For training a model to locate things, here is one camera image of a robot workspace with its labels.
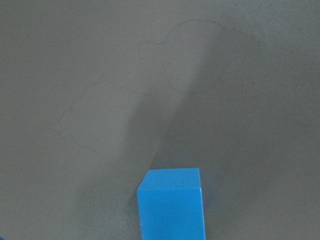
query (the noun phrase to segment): concrete floor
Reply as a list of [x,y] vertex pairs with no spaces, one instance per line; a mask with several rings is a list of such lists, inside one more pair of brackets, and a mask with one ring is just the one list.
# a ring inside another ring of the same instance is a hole
[[199,167],[208,240],[320,239],[320,1],[3,0],[0,235],[139,240]]

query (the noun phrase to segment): block's top face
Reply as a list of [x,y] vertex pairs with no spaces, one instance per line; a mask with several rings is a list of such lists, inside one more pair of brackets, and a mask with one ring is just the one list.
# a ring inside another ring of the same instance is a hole
[[149,170],[138,191],[201,188],[199,168]]

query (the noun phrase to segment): block's front face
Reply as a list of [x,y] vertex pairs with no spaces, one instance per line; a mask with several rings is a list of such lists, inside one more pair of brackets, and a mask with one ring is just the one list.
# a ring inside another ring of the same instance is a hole
[[205,223],[200,187],[139,189],[143,240],[204,240]]

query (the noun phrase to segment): blue block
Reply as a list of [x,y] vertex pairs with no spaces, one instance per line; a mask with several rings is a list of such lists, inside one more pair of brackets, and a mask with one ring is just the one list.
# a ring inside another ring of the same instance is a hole
[[205,240],[198,168],[149,170],[137,190],[143,240]]

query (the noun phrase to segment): blue cube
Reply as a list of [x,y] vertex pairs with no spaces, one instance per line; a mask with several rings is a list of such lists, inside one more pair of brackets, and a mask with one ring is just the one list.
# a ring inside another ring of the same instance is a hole
[[149,170],[137,190],[143,240],[205,240],[198,168]]

